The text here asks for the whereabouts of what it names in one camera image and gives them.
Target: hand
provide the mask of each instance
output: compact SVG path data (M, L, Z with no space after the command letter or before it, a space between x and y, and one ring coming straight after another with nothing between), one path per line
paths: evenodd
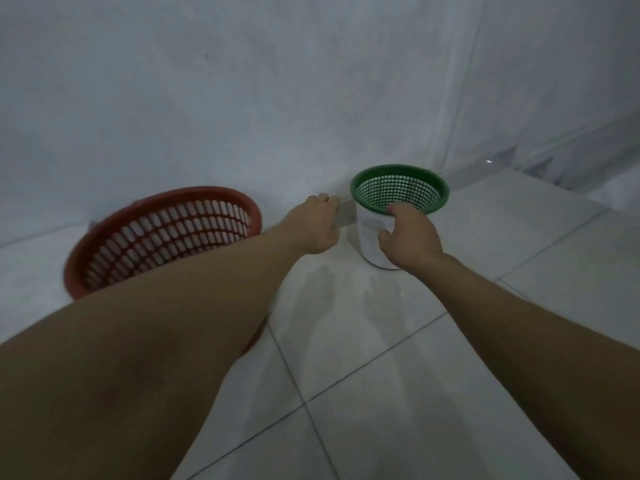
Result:
M438 231L427 216L404 202L390 204L387 211L396 218L394 232L381 230L378 242L389 261L415 274L432 258L444 256Z
M335 217L339 207L340 198L336 195L311 195L286 215L278 229L304 254L323 253L338 243L340 231Z

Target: basket rim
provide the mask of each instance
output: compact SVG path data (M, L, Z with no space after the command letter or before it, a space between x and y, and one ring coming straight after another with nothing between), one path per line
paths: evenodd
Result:
M379 177L382 175L405 175L408 177L420 178L419 176L416 176L416 174L422 174L423 177L428 177L429 180L436 181L440 186L440 188L438 188L436 185L433 185L440 193L440 198L438 199L438 201L433 205L422 207L418 210L420 210L420 212L423 214L432 214L436 210L443 208L444 204L446 204L449 200L449 186L447 185L447 183L437 173L434 173L431 170L427 170L426 168L421 168L413 165L387 164L365 168L351 179L351 195L353 199L365 209L368 209L377 214L382 214L384 216L390 216L391 213L389 213L387 209L382 208L378 205L373 205L372 203L364 200L362 195L360 195L360 192L358 192L357 187L369 178ZM423 179L423 181L432 185L432 183L430 183L427 179Z
M113 225L115 225L126 216L135 213L140 209L143 209L144 207L148 207L151 204L160 203L167 198L178 196L184 196L186 198L190 194L200 194L202 192L218 192L227 194L235 197L235 199L239 201L242 201L246 206L245 211L247 212L247 214L249 214L252 220L251 226L247 229L248 233L246 239L249 239L250 237L256 236L261 233L262 213L260 212L260 208L258 208L258 205L253 201L251 197L238 190L230 189L228 187L201 185L197 187L181 187L179 189L160 192L158 194L154 194L149 197L134 201L132 204L123 207L122 209L116 210L114 213L108 215L108 217L98 222L98 224L91 227L89 231L84 234L82 239L80 239L80 241L76 243L67 258L63 272L63 281L69 295L74 300L78 300L94 292L87 286L85 286L85 284L78 278L76 274L76 270L86 253L87 246L89 246L94 239L100 237L105 233L111 232ZM194 199L201 200L202 197L196 197L194 195Z

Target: white bin body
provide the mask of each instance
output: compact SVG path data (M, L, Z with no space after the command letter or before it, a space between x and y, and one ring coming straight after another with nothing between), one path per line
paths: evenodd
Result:
M356 218L358 220L358 236L360 238L360 252L364 259L375 266L385 269L398 269L391 264L380 250L378 233L382 229L393 232L396 220L393 216L384 216L365 209L356 202Z

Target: forearm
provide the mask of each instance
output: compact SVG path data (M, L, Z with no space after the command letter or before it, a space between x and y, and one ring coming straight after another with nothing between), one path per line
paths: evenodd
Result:
M0 472L84 477L78 460L102 458L103 477L170 475L300 255L266 233L94 293L4 344Z
M581 476L637 475L640 353L502 290L451 257L416 275Z

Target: person's left arm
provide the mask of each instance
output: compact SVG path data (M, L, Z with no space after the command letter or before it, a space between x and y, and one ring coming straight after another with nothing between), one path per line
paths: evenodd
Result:
M0 478L169 478L296 261L338 241L338 197L93 293L0 346Z

